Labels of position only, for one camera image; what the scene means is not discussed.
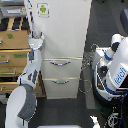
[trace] cabinet drawer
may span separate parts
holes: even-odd
[[[25,66],[29,51],[31,50],[0,50],[0,66]]]
[[[0,82],[0,94],[11,93],[18,86],[19,85],[17,84],[17,82]],[[33,92],[40,92],[40,87],[38,83]]]
[[[47,99],[77,98],[79,79],[52,79],[43,82]]]
[[[24,49],[29,48],[28,33],[21,31],[0,32],[0,49]]]
[[[82,59],[42,61],[42,78],[79,77]]]
[[[0,67],[0,77],[19,76],[23,70],[24,67]]]

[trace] white cabinet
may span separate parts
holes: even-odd
[[[32,11],[36,33],[45,35],[41,73],[48,99],[77,97],[91,1],[31,0],[30,8],[24,0],[30,27]]]

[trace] drawer handle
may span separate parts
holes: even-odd
[[[69,82],[69,80],[53,80],[52,82],[56,83],[56,84],[66,84]]]
[[[15,75],[16,74],[16,71],[14,72],[3,72],[3,73],[0,73],[0,75]]]
[[[6,88],[6,87],[2,86],[1,89],[0,89],[0,91],[1,92],[12,92],[13,91],[13,90],[6,90],[6,91],[4,91],[4,88]]]
[[[63,62],[63,63],[61,63],[61,64],[56,63],[55,61],[51,61],[50,63],[51,63],[51,64],[54,64],[54,65],[57,65],[57,66],[64,66],[64,65],[66,65],[66,64],[71,63],[71,61],[66,61],[66,62]]]
[[[2,44],[2,39],[0,39],[0,44]]]
[[[7,59],[7,61],[1,61],[0,64],[8,63],[8,62],[9,62],[9,59]]]

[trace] dark floor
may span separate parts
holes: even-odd
[[[85,52],[91,51],[92,44],[97,44],[100,47],[109,46],[111,37],[115,33],[126,36],[120,23],[120,12],[125,8],[128,8],[127,0],[124,3],[121,3],[120,0],[105,0],[103,4],[101,0],[92,0]],[[88,72],[83,70],[81,78],[87,79],[86,75]],[[86,84],[81,80],[81,89],[84,90]],[[38,98],[37,100],[37,111],[29,123],[29,128],[41,125],[79,125],[83,128],[93,128],[91,115],[98,117],[101,128],[106,121],[101,115],[101,107],[93,97],[92,90],[86,94],[79,91],[77,99],[47,100]],[[0,103],[0,128],[4,128],[5,107]]]

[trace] white robot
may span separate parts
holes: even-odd
[[[121,12],[120,20],[128,34],[128,11]],[[92,63],[93,91],[108,105],[117,105],[128,91],[128,37],[114,34],[111,46],[96,48]]]
[[[28,122],[34,115],[37,103],[32,91],[36,87],[41,67],[41,47],[44,36],[40,39],[29,36],[32,51],[27,54],[27,65],[18,77],[17,87],[10,95],[6,108],[5,128],[28,128]]]

